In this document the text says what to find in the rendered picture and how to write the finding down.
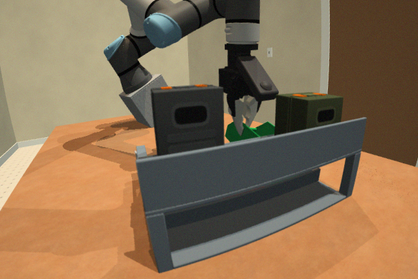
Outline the green bin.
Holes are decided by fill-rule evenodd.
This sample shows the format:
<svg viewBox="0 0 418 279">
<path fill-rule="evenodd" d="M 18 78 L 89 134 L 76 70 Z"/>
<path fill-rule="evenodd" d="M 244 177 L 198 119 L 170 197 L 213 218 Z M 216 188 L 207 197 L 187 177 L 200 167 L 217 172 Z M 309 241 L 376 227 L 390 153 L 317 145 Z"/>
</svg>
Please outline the green bin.
<svg viewBox="0 0 418 279">
<path fill-rule="evenodd" d="M 242 136 L 238 134 L 238 131 L 236 130 L 234 122 L 227 125 L 227 130 L 225 133 L 225 137 L 229 142 L 239 141 L 239 140 L 246 140 L 246 139 L 252 139 L 256 137 L 263 137 L 267 135 L 274 134 L 275 126 L 272 125 L 270 122 L 266 122 L 256 128 L 248 127 L 243 122 L 244 131 Z"/>
</svg>

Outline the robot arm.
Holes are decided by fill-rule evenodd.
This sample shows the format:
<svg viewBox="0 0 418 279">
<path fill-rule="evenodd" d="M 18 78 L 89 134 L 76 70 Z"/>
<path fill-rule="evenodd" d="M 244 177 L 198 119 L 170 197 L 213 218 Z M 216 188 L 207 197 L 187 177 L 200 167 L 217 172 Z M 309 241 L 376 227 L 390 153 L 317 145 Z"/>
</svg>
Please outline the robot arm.
<svg viewBox="0 0 418 279">
<path fill-rule="evenodd" d="M 138 90 L 152 79 L 138 58 L 155 48 L 166 48 L 178 42 L 213 20 L 225 18 L 229 44 L 259 42 L 260 0 L 120 1 L 128 9 L 130 34 L 109 44 L 104 55 L 119 76 L 125 94 Z M 256 24 L 248 24 L 250 22 Z M 255 56 L 239 56 L 236 66 L 256 101 L 276 98 L 279 91 Z"/>
</svg>

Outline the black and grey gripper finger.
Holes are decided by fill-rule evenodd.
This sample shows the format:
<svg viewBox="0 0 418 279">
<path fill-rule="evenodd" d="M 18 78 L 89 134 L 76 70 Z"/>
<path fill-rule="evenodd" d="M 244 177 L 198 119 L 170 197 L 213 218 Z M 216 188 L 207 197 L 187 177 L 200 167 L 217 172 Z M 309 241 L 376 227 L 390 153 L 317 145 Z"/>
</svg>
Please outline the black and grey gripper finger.
<svg viewBox="0 0 418 279">
<path fill-rule="evenodd" d="M 227 94 L 227 104 L 229 114 L 232 116 L 236 130 L 238 131 L 238 134 L 242 136 L 244 131 L 244 119 L 242 117 L 244 103 L 240 100 L 239 95 L 235 93 L 234 86 L 229 87 L 229 92 Z"/>
<path fill-rule="evenodd" d="M 245 117 L 245 124 L 250 127 L 256 113 L 259 111 L 262 101 L 257 102 L 254 97 L 244 96 L 244 109 L 242 115 Z"/>
</svg>

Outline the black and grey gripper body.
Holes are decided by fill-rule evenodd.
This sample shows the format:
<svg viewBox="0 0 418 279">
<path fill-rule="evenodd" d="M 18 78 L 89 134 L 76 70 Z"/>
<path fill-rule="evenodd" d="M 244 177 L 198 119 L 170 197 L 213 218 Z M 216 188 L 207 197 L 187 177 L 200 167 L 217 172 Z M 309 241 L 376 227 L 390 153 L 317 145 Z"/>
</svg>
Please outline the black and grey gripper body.
<svg viewBox="0 0 418 279">
<path fill-rule="evenodd" d="M 227 50 L 227 67 L 219 69 L 219 86 L 228 94 L 229 87 L 234 86 L 234 91 L 239 98 L 245 95 L 254 97 L 236 66 L 239 56 L 251 56 L 251 50 L 258 50 L 258 44 L 225 44 Z M 238 53 L 238 54 L 236 54 Z"/>
</svg>

